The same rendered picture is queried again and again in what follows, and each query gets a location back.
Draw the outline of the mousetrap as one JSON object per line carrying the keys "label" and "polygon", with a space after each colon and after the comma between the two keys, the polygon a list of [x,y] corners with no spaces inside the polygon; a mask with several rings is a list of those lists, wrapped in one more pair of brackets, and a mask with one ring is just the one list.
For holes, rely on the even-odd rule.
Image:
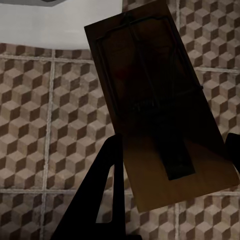
{"label": "mousetrap", "polygon": [[138,213],[239,186],[166,1],[84,30]]}

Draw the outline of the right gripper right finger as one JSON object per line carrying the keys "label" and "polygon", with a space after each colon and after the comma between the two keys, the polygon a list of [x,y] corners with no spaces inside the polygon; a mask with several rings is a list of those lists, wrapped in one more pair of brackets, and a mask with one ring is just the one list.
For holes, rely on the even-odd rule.
{"label": "right gripper right finger", "polygon": [[229,133],[225,141],[229,158],[240,173],[240,135]]}

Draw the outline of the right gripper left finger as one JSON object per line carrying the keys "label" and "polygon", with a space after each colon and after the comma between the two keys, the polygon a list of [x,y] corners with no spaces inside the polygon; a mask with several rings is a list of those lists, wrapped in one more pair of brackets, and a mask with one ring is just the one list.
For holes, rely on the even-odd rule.
{"label": "right gripper left finger", "polygon": [[[113,165],[112,221],[96,223]],[[126,240],[122,133],[104,142],[50,240]]]}

